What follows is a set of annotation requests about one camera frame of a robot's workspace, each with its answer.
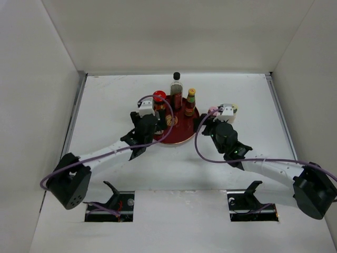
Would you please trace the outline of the yellow cap red sauce bottle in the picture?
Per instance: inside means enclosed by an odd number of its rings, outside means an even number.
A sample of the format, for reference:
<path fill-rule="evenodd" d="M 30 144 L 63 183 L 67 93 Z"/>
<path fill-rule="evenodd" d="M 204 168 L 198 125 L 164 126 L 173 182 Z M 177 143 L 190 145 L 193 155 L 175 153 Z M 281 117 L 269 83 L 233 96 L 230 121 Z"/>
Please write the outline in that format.
<path fill-rule="evenodd" d="M 189 89 L 188 96 L 185 102 L 184 114 L 186 116 L 192 116 L 195 110 L 195 94 L 196 90 L 194 88 Z"/>

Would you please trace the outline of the red lid chili sauce jar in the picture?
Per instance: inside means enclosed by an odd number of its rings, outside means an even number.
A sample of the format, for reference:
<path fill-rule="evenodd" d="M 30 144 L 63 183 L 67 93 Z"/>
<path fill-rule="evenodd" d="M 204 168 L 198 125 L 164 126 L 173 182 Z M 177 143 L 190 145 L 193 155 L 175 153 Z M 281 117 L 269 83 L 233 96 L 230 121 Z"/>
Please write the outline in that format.
<path fill-rule="evenodd" d="M 153 109 L 154 111 L 160 111 L 166 109 L 166 104 L 163 99 L 166 99 L 166 93 L 161 90 L 157 90 L 153 93 Z"/>

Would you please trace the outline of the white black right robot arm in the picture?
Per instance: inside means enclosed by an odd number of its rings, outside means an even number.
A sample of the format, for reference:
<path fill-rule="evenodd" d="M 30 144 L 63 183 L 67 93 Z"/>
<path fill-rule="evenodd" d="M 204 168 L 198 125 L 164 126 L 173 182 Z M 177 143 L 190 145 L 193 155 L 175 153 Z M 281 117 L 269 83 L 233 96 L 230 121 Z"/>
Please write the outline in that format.
<path fill-rule="evenodd" d="M 212 114 L 193 121 L 196 135 L 210 136 L 222 163 L 242 171 L 261 174 L 292 189 L 295 205 L 307 216 L 321 220 L 336 202 L 336 176 L 313 162 L 291 159 L 246 158 L 253 148 L 241 143 L 231 124 Z"/>

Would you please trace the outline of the pale squeeze bottle yellow cap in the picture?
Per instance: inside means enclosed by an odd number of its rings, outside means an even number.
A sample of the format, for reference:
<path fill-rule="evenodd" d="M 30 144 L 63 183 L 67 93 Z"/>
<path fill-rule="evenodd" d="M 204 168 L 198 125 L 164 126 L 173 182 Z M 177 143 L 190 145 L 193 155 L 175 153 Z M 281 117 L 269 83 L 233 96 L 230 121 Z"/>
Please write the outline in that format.
<path fill-rule="evenodd" d="M 233 115 L 230 116 L 228 121 L 227 121 L 229 124 L 232 124 L 236 119 L 236 115 L 237 115 L 237 111 L 238 111 L 238 106 L 236 104 L 232 104 L 232 111 L 233 111 Z"/>

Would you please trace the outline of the pink lid spice jar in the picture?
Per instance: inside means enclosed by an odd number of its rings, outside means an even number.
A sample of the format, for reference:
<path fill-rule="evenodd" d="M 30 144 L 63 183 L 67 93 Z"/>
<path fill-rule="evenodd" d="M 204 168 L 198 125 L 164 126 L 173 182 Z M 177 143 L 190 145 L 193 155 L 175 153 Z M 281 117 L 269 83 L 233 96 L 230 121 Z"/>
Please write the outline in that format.
<path fill-rule="evenodd" d="M 219 115 L 219 111 L 218 111 L 218 107 L 216 106 L 212 106 L 208 109 L 208 114 L 212 115 L 212 116 L 218 116 Z"/>

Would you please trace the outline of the tall dark bottle red label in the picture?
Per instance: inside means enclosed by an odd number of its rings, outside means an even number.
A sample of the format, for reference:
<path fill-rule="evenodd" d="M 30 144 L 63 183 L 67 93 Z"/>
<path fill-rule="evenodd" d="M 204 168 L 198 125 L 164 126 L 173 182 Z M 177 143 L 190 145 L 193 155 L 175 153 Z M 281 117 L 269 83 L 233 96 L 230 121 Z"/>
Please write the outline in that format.
<path fill-rule="evenodd" d="M 173 73 L 173 82 L 170 86 L 171 107 L 173 110 L 179 110 L 182 107 L 182 93 L 183 85 L 180 81 L 181 74 L 179 72 Z"/>

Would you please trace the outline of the clear grinder with black top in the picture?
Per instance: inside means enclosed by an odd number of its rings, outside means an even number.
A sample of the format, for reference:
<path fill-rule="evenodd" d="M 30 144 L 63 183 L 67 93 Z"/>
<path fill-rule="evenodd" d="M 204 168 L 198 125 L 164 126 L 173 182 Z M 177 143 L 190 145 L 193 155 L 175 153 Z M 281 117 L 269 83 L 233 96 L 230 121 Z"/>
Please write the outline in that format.
<path fill-rule="evenodd" d="M 157 122 L 157 125 L 156 125 L 156 128 L 155 128 L 154 136 L 156 138 L 161 138 L 163 133 L 164 133 L 164 130 L 160 129 L 160 127 L 158 126 L 158 123 L 159 123 L 159 119 L 158 119 L 158 122 Z"/>

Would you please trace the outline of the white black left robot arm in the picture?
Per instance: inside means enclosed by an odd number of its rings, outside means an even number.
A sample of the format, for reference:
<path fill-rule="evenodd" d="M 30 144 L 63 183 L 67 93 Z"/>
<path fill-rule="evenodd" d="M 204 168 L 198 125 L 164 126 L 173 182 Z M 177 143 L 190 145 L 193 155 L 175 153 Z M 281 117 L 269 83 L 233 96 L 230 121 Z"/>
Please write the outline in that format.
<path fill-rule="evenodd" d="M 133 130 L 114 144 L 93 153 L 65 154 L 55 170 L 42 182 L 42 186 L 67 210 L 75 208 L 81 202 L 113 210 L 118 204 L 118 196 L 108 191 L 99 197 L 97 190 L 90 185 L 91 178 L 142 155 L 146 148 L 155 143 L 155 134 L 167 128 L 165 117 L 165 110 L 148 114 L 143 114 L 142 111 L 131 112 Z"/>

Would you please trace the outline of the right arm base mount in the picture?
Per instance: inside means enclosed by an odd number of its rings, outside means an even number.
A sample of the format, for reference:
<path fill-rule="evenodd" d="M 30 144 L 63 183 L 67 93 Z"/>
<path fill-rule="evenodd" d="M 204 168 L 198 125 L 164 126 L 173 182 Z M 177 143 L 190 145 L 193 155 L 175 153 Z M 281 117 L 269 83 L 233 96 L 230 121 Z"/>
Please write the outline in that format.
<path fill-rule="evenodd" d="M 226 192 L 232 222 L 279 221 L 274 203 L 260 203 L 254 195 L 262 181 L 253 181 L 246 189 Z"/>

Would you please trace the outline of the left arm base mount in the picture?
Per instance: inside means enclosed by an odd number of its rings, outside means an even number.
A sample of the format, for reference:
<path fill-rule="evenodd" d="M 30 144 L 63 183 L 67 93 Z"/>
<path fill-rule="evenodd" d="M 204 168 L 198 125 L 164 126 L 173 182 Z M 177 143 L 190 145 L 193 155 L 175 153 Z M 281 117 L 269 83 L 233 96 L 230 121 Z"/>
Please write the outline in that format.
<path fill-rule="evenodd" d="M 108 181 L 103 181 L 112 195 L 106 203 L 87 204 L 85 222 L 133 222 L 135 192 L 119 191 Z"/>

